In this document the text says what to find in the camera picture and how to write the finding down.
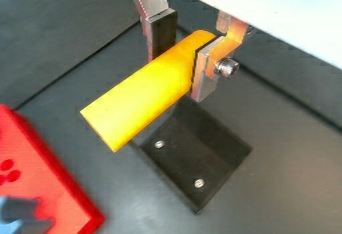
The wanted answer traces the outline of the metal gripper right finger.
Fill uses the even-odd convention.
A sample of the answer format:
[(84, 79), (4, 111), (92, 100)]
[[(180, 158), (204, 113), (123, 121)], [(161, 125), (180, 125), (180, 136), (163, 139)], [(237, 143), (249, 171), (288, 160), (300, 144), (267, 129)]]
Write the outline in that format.
[(232, 60), (235, 49), (240, 46), (248, 24), (220, 11), (216, 18), (216, 30), (224, 36), (216, 37), (196, 52), (191, 98), (200, 102), (213, 92), (219, 77), (231, 77), (239, 68)]

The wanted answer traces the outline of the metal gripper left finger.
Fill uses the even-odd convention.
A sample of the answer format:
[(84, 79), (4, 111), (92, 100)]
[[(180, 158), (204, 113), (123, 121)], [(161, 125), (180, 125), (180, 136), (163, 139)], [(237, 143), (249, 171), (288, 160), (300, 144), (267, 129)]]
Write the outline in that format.
[(177, 12), (167, 0), (133, 0), (147, 38), (148, 60), (159, 57), (176, 43)]

